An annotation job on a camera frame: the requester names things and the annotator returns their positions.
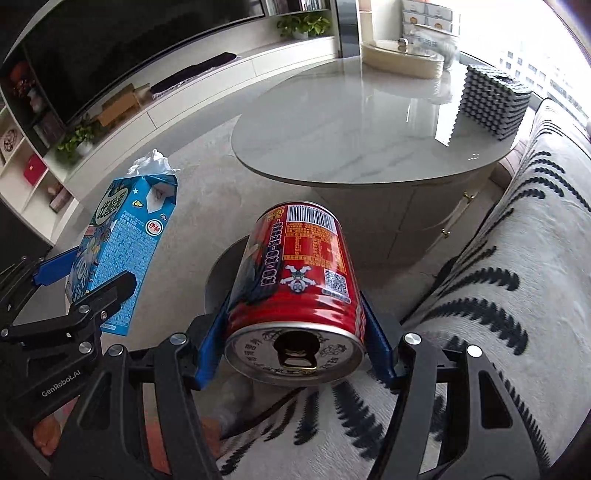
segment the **red box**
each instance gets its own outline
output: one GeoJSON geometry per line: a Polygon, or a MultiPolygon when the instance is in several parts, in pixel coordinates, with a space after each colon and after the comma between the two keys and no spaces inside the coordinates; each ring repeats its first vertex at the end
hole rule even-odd
{"type": "Polygon", "coordinates": [[[37,154],[34,153],[29,157],[25,171],[22,174],[25,176],[27,181],[34,186],[46,170],[47,167],[45,164],[41,161],[37,154]]]}

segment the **blue milk carton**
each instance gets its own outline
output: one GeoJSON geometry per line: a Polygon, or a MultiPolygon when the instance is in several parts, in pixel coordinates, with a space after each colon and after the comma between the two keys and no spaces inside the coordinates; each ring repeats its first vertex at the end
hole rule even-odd
{"type": "Polygon", "coordinates": [[[127,335],[144,276],[176,205],[174,175],[116,179],[100,201],[78,247],[66,283],[74,302],[123,270],[135,274],[137,288],[107,320],[103,332],[127,335]]]}

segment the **building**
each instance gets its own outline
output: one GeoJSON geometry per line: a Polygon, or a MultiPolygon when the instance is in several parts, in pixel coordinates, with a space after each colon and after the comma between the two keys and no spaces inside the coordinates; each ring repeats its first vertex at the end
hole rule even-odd
{"type": "Polygon", "coordinates": [[[569,83],[566,72],[557,67],[548,56],[530,54],[521,45],[515,51],[503,51],[498,66],[528,85],[537,95],[554,100],[581,125],[587,125],[589,115],[583,110],[580,99],[575,98],[576,92],[569,83]]]}

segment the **qr code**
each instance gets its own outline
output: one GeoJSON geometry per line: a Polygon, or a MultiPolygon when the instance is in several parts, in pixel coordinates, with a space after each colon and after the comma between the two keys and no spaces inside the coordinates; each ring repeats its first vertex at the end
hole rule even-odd
{"type": "Polygon", "coordinates": [[[351,303],[349,290],[347,289],[347,280],[341,274],[332,270],[324,269],[324,288],[322,293],[351,303]]]}

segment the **green plant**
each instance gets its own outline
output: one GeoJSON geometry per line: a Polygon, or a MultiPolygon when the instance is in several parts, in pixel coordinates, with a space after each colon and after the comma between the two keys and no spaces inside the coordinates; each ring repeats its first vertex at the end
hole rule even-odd
{"type": "Polygon", "coordinates": [[[291,37],[293,32],[299,31],[301,18],[298,15],[285,15],[277,22],[277,28],[281,30],[282,37],[291,37]]]}
{"type": "Polygon", "coordinates": [[[285,15],[277,22],[282,37],[290,37],[293,32],[308,33],[312,37],[322,35],[330,28],[330,20],[322,13],[285,15]]]}
{"type": "Polygon", "coordinates": [[[302,33],[308,32],[312,37],[322,35],[330,28],[330,20],[322,13],[305,14],[301,19],[301,27],[298,29],[302,33]]]}
{"type": "Polygon", "coordinates": [[[92,125],[82,122],[75,127],[72,133],[67,134],[64,140],[57,146],[57,149],[64,151],[68,158],[72,156],[76,147],[82,142],[89,142],[95,137],[95,132],[92,125]]]}

